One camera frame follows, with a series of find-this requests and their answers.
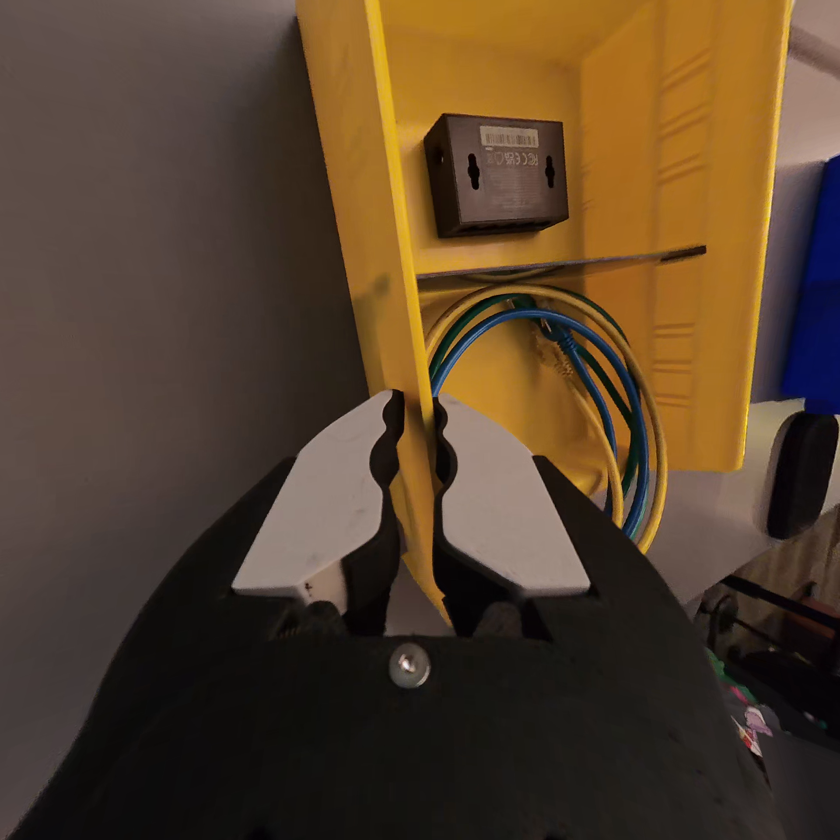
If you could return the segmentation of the black mesh wrist rest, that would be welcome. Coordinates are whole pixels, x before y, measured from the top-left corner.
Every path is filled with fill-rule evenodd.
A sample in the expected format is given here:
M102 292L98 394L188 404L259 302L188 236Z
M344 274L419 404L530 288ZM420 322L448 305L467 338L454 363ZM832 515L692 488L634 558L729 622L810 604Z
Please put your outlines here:
M798 536L819 519L837 447L834 415L800 411L783 425L766 521L772 539Z

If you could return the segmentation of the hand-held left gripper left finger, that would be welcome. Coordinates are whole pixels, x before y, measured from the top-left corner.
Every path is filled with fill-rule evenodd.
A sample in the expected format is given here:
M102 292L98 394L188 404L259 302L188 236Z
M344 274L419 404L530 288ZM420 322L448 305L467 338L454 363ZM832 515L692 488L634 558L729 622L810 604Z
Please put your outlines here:
M233 581L240 595L350 599L342 561L383 520L371 456L387 431L384 390L331 423L300 451Z

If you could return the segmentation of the blue plastic bin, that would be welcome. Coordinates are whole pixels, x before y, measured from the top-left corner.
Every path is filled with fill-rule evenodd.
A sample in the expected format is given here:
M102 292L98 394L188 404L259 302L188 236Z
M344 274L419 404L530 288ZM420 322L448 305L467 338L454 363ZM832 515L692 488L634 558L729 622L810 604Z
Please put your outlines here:
M805 410L839 414L839 157L827 161L815 205L782 393Z

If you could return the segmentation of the black network switch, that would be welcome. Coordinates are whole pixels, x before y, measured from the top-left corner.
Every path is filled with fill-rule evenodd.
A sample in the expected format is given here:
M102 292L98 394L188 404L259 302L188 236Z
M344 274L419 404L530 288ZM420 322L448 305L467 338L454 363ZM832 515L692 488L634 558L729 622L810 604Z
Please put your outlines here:
M533 233L569 217L561 121L445 113L423 151L440 238Z

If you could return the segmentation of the yellow plastic bin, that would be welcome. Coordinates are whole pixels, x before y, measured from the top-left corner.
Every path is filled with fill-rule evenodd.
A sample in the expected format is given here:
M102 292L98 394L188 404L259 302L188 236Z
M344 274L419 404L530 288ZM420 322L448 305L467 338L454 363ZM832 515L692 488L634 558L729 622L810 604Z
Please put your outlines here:
M583 293L629 338L669 469L741 467L791 7L297 2L367 382L406 397L405 561L438 610L424 338L473 289L423 275L704 245L589 275ZM446 112L562 122L569 219L438 238L423 140Z

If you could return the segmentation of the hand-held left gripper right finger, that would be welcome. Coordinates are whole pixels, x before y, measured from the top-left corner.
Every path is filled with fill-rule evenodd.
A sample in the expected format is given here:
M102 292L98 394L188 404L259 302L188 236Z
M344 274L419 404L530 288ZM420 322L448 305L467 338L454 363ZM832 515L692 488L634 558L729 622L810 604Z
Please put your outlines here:
M443 549L515 596L587 593L590 578L530 449L449 394L436 409Z

